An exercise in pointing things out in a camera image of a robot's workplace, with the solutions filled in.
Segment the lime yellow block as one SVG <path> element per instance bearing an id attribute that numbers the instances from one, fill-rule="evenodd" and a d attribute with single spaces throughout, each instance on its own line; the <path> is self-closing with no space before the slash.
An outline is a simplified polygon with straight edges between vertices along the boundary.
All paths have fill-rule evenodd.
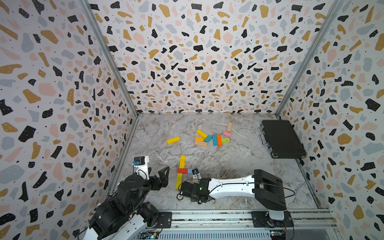
<path id="1" fill-rule="evenodd" d="M 183 174 L 178 173 L 177 174 L 177 181 L 176 181 L 176 190 L 179 189 L 179 187 L 182 184 L 182 182 L 183 182 Z"/>

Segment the red block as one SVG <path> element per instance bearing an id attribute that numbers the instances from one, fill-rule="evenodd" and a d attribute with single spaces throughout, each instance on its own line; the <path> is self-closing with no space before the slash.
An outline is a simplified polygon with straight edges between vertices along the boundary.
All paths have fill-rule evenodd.
<path id="1" fill-rule="evenodd" d="M 189 169 L 178 169 L 178 174 L 188 174 Z"/>

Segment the pink block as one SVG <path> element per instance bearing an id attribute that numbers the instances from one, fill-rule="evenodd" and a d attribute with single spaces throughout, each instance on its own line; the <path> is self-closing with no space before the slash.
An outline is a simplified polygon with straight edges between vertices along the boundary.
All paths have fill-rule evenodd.
<path id="1" fill-rule="evenodd" d="M 232 133 L 227 132 L 227 131 L 224 131 L 224 132 L 223 132 L 223 135 L 226 136 L 226 137 L 228 137 L 228 138 L 230 138 L 230 137 L 232 136 Z"/>

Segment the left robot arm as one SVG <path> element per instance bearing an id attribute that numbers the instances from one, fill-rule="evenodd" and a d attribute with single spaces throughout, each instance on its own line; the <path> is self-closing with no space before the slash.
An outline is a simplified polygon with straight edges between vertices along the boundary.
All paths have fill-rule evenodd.
<path id="1" fill-rule="evenodd" d="M 159 210 L 145 199 L 150 191 L 158 191 L 169 183 L 169 167 L 150 176 L 135 170 L 118 185 L 118 189 L 101 203 L 84 231 L 84 240 L 132 240 L 138 234 L 143 239 L 159 237 L 164 222 Z"/>

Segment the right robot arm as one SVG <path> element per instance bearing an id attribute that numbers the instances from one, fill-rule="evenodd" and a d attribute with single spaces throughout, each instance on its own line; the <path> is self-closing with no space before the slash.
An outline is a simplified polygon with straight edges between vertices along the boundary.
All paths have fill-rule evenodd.
<path id="1" fill-rule="evenodd" d="M 284 221 L 287 210 L 283 181 L 263 170 L 254 170 L 252 175 L 236 179 L 202 178 L 195 182 L 182 182 L 177 195 L 197 204 L 226 197 L 254 198 L 267 210 L 267 218 L 272 221 Z"/>

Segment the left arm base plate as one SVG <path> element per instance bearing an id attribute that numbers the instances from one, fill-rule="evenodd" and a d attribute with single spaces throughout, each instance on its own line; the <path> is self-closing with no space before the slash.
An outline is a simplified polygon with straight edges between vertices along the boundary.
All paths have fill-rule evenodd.
<path id="1" fill-rule="evenodd" d="M 155 219 L 155 223 L 150 226 L 152 229 L 170 229 L 172 225 L 172 212 L 159 212 L 157 218 Z"/>

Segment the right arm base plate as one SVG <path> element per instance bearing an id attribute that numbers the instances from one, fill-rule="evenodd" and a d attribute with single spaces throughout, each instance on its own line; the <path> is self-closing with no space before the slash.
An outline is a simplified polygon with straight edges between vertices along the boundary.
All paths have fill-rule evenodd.
<path id="1" fill-rule="evenodd" d="M 251 219 L 255 228 L 293 227 L 294 223 L 288 211 L 254 211 Z"/>

